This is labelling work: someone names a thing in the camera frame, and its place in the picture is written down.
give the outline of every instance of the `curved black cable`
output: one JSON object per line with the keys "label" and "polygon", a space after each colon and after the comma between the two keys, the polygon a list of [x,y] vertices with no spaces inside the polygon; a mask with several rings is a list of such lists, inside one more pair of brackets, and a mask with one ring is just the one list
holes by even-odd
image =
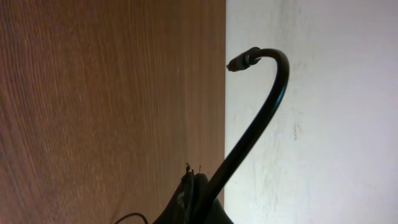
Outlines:
{"label": "curved black cable", "polygon": [[143,214],[141,214],[141,213],[138,213],[138,212],[134,212],[134,213],[130,213],[128,215],[125,215],[125,216],[121,217],[118,221],[116,221],[116,223],[114,223],[114,224],[119,224],[121,221],[123,221],[123,220],[125,220],[125,219],[127,219],[127,218],[129,218],[131,216],[136,216],[136,215],[141,217],[145,224],[148,224],[148,221],[145,218],[145,216]]}
{"label": "curved black cable", "polygon": [[232,59],[227,68],[232,72],[245,70],[256,64],[262,57],[271,57],[276,60],[277,73],[274,85],[257,116],[210,179],[206,190],[199,198],[193,212],[194,224],[205,221],[217,195],[259,139],[282,101],[289,80],[289,61],[280,50],[252,48]]}

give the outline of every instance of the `white wall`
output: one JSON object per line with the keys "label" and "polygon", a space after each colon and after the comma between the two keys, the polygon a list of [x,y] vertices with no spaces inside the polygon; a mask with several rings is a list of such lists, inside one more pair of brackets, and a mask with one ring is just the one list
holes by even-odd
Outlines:
{"label": "white wall", "polygon": [[[226,59],[290,60],[285,98],[228,182],[235,223],[398,223],[398,1],[227,1]],[[226,72],[226,154],[275,62]]]}

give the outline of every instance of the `wood grain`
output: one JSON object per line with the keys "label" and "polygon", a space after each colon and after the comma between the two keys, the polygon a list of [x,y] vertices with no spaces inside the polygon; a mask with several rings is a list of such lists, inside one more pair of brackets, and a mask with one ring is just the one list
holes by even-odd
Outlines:
{"label": "wood grain", "polygon": [[[1,223],[159,216],[224,157],[225,1],[2,1]],[[132,218],[126,223],[141,223]]]}

